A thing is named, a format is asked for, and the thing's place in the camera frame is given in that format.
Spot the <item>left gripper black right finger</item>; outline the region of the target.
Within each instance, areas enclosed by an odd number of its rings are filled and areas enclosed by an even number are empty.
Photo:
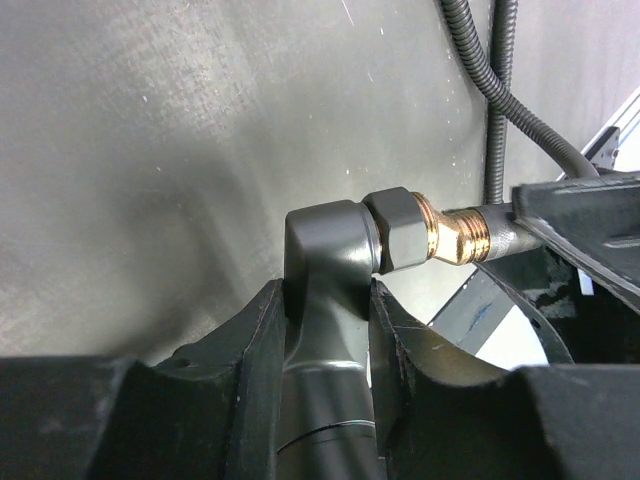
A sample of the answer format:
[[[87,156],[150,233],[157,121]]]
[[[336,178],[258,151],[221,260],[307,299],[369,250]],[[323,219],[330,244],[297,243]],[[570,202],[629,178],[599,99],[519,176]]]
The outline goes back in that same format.
[[[371,285],[377,446],[392,479],[635,479],[639,370],[504,370],[460,349]]]

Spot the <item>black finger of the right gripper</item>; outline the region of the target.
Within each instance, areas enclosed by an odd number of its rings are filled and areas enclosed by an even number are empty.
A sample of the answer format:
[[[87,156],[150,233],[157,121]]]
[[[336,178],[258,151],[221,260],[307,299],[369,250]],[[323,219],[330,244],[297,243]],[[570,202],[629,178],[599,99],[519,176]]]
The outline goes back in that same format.
[[[516,221],[634,311],[639,310],[639,174],[526,184]]]
[[[568,347],[541,306],[537,305],[537,298],[551,285],[547,259],[544,249],[535,249],[478,263],[477,266],[527,317],[549,363],[573,364]]]

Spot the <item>black fitting with brass connectors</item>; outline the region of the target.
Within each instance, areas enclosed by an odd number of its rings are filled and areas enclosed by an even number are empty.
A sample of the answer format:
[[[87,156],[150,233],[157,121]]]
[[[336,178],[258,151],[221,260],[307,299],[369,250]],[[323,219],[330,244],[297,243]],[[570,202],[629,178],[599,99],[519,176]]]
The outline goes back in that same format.
[[[384,301],[376,274],[438,254],[443,215],[403,187],[290,212],[280,479],[499,479],[480,410],[496,369]]]

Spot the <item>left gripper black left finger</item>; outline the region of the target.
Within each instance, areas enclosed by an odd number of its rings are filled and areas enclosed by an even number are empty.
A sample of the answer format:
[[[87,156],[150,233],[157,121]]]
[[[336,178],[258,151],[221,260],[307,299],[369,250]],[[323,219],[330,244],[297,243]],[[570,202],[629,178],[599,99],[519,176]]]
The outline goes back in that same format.
[[[5,479],[272,479],[284,361],[282,284],[156,366],[1,362]]]

